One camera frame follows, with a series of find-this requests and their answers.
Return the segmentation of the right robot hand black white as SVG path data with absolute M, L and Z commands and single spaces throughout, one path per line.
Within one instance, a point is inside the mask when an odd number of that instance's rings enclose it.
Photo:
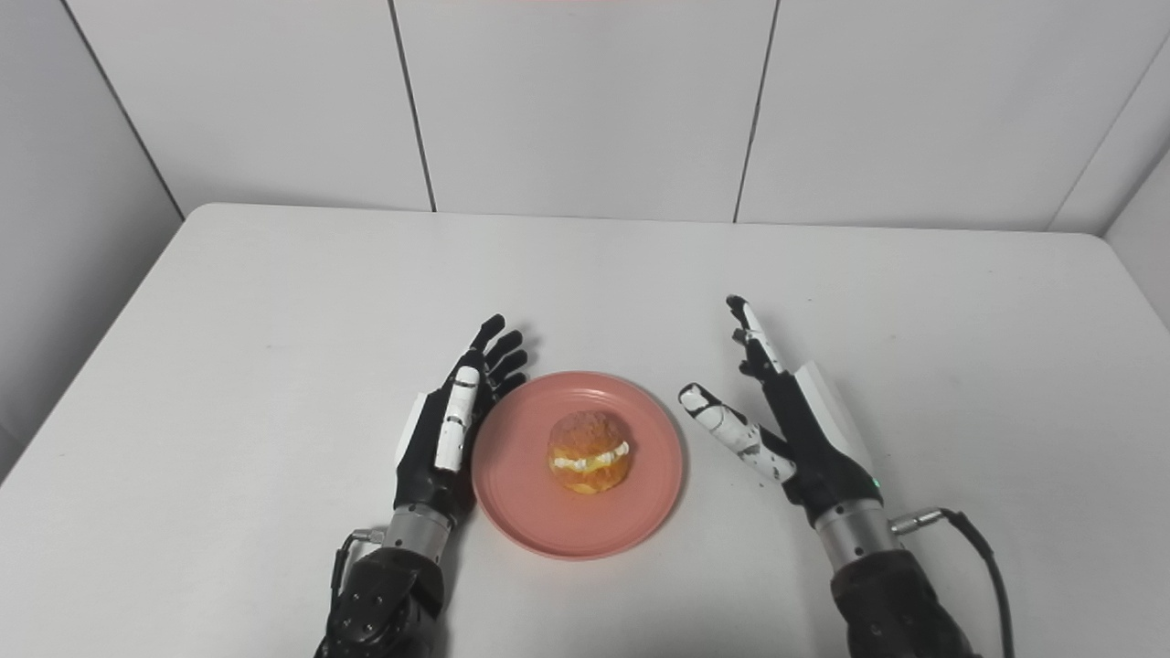
M 760 384 L 778 429 L 765 429 L 698 383 L 677 392 L 684 412 L 741 460 L 780 484 L 811 525 L 840 505 L 883 503 L 878 480 L 847 434 L 849 421 L 830 409 L 828 392 L 814 382 L 811 364 L 786 369 L 748 301 L 729 295 L 727 306 L 739 322 L 732 334 L 744 351 L 739 373 Z

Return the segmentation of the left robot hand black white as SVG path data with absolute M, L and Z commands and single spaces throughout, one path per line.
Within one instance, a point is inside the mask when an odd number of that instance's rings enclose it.
M 395 467 L 394 507 L 431 509 L 450 525 L 472 513 L 472 457 L 486 416 L 526 383 L 529 354 L 518 329 L 497 313 L 480 325 L 472 345 L 439 388 L 407 420 Z

